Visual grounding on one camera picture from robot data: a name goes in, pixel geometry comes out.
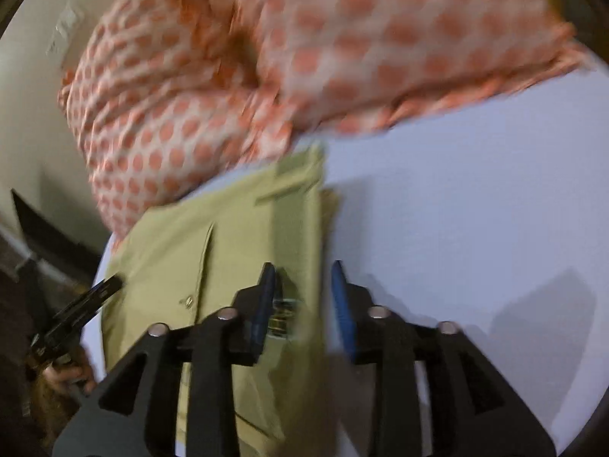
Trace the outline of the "person's left hand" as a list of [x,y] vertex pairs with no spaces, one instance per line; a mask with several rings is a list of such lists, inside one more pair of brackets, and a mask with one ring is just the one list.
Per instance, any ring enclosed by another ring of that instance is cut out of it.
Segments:
[[87,351],[77,347],[68,364],[50,364],[42,371],[45,381],[53,390],[68,395],[71,386],[81,387],[81,392],[90,394],[97,386],[93,367]]

